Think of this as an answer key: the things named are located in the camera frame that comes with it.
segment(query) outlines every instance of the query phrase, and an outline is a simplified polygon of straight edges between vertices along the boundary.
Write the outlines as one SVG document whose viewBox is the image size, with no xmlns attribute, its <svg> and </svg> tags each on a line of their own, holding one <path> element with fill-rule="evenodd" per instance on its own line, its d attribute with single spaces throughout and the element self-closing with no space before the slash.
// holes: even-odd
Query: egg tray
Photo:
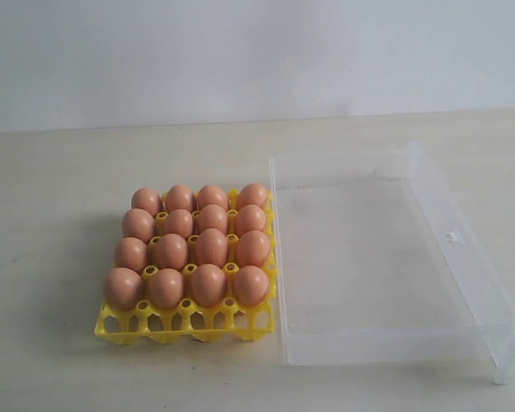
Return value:
<svg viewBox="0 0 515 412">
<path fill-rule="evenodd" d="M 233 277 L 239 271 L 239 266 L 234 262 L 234 251 L 239 238 L 234 234 L 234 217 L 237 215 L 236 199 L 239 191 L 228 192 L 232 209 L 227 212 L 229 218 L 229 233 L 227 241 L 229 254 L 227 263 L 222 270 L 227 278 L 227 294 L 223 301 L 215 307 L 203 307 L 192 298 L 190 288 L 185 288 L 185 297 L 173 309 L 159 309 L 149 299 L 141 300 L 131 311 L 118 311 L 106 302 L 100 309 L 100 314 L 95 325 L 94 333 L 111 342 L 121 345 L 134 343 L 139 336 L 146 336 L 159 343 L 173 343 L 182 336 L 192 336 L 202 342 L 210 342 L 227 334 L 235 335 L 245 341 L 255 341 L 267 333 L 275 330 L 275 316 L 271 306 L 271 300 L 276 297 L 276 278 L 278 266 L 276 263 L 276 238 L 273 222 L 274 212 L 271 208 L 272 196 L 269 193 L 265 208 L 267 223 L 264 229 L 271 243 L 271 253 L 268 261 L 262 267 L 269 278 L 270 289 L 265 300 L 257 306 L 242 306 L 233 295 Z M 198 210 L 193 212 L 198 217 Z M 166 219 L 167 213 L 161 212 L 156 216 L 157 227 L 161 227 L 161 221 Z M 194 234 L 187 240 L 190 258 L 189 263 L 181 271 L 185 285 L 190 284 L 191 275 L 197 268 L 195 259 L 195 244 L 198 235 Z M 152 250 L 160 236 L 153 237 L 148 247 Z M 159 270 L 154 264 L 143 270 L 142 278 L 148 281 Z M 114 321 L 115 328 L 110 327 Z"/>
</svg>

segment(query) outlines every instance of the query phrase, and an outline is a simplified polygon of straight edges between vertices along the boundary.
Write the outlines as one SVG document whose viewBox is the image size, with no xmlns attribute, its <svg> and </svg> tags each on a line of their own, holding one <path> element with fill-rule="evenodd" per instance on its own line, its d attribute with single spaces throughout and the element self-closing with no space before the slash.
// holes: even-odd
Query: yellow plastic tray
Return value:
<svg viewBox="0 0 515 412">
<path fill-rule="evenodd" d="M 95 325 L 96 336 L 123 345 L 132 344 L 139 336 L 150 337 L 160 343 L 176 342 L 183 335 L 190 335 L 200 341 L 208 342 L 219 339 L 226 334 L 234 334 L 246 341 L 255 341 L 275 329 L 275 316 L 270 302 L 276 297 L 278 268 L 275 255 L 276 238 L 273 228 L 275 216 L 271 208 L 271 194 L 269 194 L 265 209 L 267 225 L 264 230 L 271 241 L 271 254 L 268 262 L 262 268 L 269 278 L 270 291 L 264 302 L 253 307 L 240 305 L 233 296 L 232 280 L 239 271 L 239 267 L 234 262 L 234 251 L 239 238 L 233 233 L 234 217 L 237 215 L 235 210 L 236 199 L 239 191 L 231 190 L 228 195 L 232 209 L 227 212 L 229 217 L 229 234 L 227 235 L 229 257 L 227 264 L 222 268 L 227 276 L 227 295 L 225 299 L 216 307 L 202 307 L 192 299 L 189 291 L 176 308 L 162 310 L 153 306 L 149 300 L 141 300 L 135 309 L 128 312 L 117 311 L 107 303 L 103 303 Z M 198 211 L 193 212 L 193 215 L 197 217 Z M 166 217 L 166 212 L 159 213 L 156 216 L 158 227 L 161 227 L 161 221 Z M 159 238 L 160 236 L 156 236 L 150 240 L 149 247 L 151 249 L 155 247 Z M 192 272 L 197 268 L 194 258 L 194 245 L 197 238 L 197 235 L 192 235 L 187 240 L 190 263 L 182 270 L 186 281 L 190 280 Z M 142 273 L 143 280 L 147 281 L 158 270 L 154 265 L 148 266 Z M 116 322 L 115 331 L 108 327 L 109 321 Z"/>
</svg>

